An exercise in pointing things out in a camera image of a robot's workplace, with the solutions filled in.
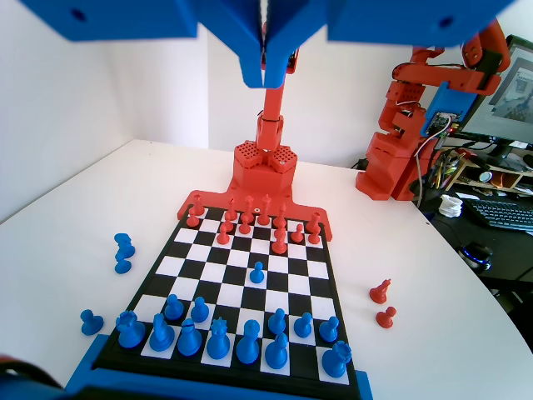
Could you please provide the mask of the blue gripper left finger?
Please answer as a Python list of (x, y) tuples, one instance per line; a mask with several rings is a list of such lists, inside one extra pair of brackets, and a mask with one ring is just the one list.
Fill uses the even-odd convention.
[(259, 1), (192, 1), (194, 18), (237, 56), (249, 88), (262, 88), (261, 4)]

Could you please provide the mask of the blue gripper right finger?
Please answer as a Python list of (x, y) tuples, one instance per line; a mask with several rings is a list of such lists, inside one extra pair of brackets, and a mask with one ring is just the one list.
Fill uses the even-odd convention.
[(289, 57), (346, 6), (345, 1), (269, 1), (266, 10), (265, 88), (279, 88)]

